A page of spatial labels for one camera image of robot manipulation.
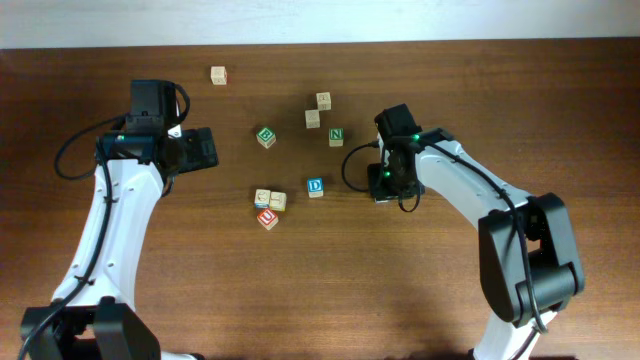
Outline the blue D letter block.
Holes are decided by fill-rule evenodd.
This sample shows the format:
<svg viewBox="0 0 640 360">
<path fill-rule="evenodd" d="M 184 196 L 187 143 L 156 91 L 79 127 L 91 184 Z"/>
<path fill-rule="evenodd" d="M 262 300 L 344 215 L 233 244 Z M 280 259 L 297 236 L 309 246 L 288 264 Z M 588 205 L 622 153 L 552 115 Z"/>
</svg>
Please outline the blue D letter block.
<svg viewBox="0 0 640 360">
<path fill-rule="evenodd" d="M 307 180 L 308 196 L 319 198 L 324 196 L 324 183 L 321 178 L 309 178 Z"/>
</svg>

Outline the baseball picture wooden block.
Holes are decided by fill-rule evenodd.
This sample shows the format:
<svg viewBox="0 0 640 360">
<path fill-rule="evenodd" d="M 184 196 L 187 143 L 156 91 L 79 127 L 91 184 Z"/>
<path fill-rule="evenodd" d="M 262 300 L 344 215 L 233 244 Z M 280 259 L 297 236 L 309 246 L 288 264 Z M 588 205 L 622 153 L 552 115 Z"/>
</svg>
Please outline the baseball picture wooden block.
<svg viewBox="0 0 640 360">
<path fill-rule="evenodd" d="M 256 208 L 269 208 L 271 201 L 271 191 L 268 189 L 257 189 L 255 191 L 254 206 Z"/>
</svg>

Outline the yellow edged wooden block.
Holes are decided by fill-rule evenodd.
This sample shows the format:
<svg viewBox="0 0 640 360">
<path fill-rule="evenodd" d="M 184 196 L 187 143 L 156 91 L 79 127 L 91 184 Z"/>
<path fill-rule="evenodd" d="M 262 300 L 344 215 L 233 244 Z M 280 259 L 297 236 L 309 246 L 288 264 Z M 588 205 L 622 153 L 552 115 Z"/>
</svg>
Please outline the yellow edged wooden block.
<svg viewBox="0 0 640 360">
<path fill-rule="evenodd" d="M 273 211 L 284 212 L 286 210 L 287 195 L 284 192 L 272 191 L 270 193 L 269 207 Z"/>
</svg>

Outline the red U letter block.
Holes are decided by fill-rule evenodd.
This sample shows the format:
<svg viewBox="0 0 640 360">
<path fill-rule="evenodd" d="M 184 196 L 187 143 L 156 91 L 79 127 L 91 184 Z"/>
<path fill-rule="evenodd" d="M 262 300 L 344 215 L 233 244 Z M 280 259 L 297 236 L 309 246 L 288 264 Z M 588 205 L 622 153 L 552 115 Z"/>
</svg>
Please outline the red U letter block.
<svg viewBox="0 0 640 360">
<path fill-rule="evenodd" d="M 271 209 L 265 208 L 257 215 L 257 220 L 266 230 L 271 230 L 279 222 L 279 217 Z"/>
</svg>

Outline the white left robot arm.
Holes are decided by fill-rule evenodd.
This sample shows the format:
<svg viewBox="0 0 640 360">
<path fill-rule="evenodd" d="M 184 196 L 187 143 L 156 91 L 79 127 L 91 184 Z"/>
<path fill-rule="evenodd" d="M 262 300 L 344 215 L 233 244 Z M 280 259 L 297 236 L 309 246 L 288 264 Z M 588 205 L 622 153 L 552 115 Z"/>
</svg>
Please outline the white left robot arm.
<svg viewBox="0 0 640 360">
<path fill-rule="evenodd" d="M 174 176 L 159 170 L 175 155 L 181 173 L 215 167 L 208 128 L 178 138 L 107 134 L 96 145 L 91 209 L 75 256 L 51 303 L 28 308 L 21 358 L 171 359 L 135 312 L 135 281 L 146 229 Z"/>
</svg>

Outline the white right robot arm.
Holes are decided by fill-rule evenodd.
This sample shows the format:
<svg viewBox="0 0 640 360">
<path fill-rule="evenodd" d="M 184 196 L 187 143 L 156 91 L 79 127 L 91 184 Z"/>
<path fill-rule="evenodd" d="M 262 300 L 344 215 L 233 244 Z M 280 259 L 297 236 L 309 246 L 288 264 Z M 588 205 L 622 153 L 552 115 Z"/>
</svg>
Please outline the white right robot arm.
<svg viewBox="0 0 640 360">
<path fill-rule="evenodd" d="M 564 202 L 491 173 L 442 129 L 379 135 L 379 179 L 444 197 L 477 230 L 480 283 L 491 314 L 471 359 L 527 359 L 586 283 Z"/>
</svg>

